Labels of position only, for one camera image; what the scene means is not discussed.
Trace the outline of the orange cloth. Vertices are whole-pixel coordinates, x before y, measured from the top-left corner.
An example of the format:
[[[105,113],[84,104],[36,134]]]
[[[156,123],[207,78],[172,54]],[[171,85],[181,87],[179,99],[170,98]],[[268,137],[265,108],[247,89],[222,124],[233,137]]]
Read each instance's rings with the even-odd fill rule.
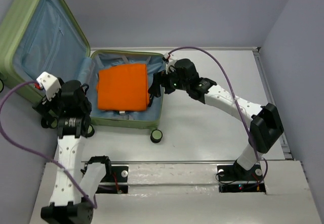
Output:
[[[145,111],[149,105],[146,64],[130,63],[100,70],[97,107],[100,110]]]

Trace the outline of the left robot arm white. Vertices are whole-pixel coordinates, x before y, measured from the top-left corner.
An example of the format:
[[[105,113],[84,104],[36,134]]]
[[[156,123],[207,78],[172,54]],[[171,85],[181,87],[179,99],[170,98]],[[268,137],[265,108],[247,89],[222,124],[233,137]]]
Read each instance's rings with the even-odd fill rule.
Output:
[[[42,116],[43,126],[57,123],[58,149],[58,160],[53,161],[57,166],[53,193],[40,216],[47,223],[91,223],[97,208],[96,191],[101,181],[111,178],[112,168],[108,156],[94,156],[81,169],[85,144],[94,135],[89,85],[78,80],[64,82],[47,72],[36,81],[45,96],[33,109]]]

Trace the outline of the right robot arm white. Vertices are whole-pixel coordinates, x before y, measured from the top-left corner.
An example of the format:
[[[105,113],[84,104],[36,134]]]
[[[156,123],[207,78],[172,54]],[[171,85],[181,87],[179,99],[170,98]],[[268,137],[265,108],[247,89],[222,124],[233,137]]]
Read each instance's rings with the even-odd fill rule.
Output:
[[[153,75],[149,95],[160,97],[161,90],[166,94],[185,91],[190,98],[218,108],[243,123],[248,130],[249,143],[232,167],[232,173],[238,179],[245,179],[251,174],[254,165],[284,132],[274,104],[260,105],[232,95],[215,81],[200,77],[189,59],[173,62],[166,70]]]

